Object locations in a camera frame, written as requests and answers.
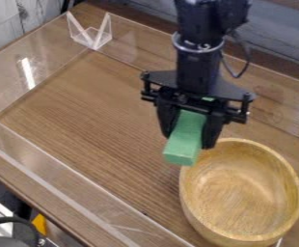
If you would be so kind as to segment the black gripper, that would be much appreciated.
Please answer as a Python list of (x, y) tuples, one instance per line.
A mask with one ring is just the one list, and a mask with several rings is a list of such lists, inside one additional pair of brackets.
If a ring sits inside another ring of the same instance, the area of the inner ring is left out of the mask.
[(214, 147), (224, 124), (245, 123), (254, 95), (220, 75), (218, 67), (226, 66), (221, 54), (222, 39), (217, 43), (192, 42), (174, 33), (170, 41), (176, 50), (176, 69), (140, 74), (141, 99), (157, 107), (165, 137), (170, 135), (181, 110), (205, 116), (202, 149), (208, 150)]

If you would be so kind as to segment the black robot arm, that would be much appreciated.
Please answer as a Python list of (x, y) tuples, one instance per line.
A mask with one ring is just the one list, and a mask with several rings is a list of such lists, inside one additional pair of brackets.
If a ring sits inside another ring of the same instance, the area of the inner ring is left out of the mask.
[(228, 82), (220, 70), (225, 37), (246, 23), (250, 0), (173, 0), (177, 30), (170, 36), (176, 69), (144, 71), (141, 98), (153, 103), (162, 134), (169, 137), (182, 111), (205, 118), (200, 147), (214, 146), (222, 126), (246, 121), (254, 94)]

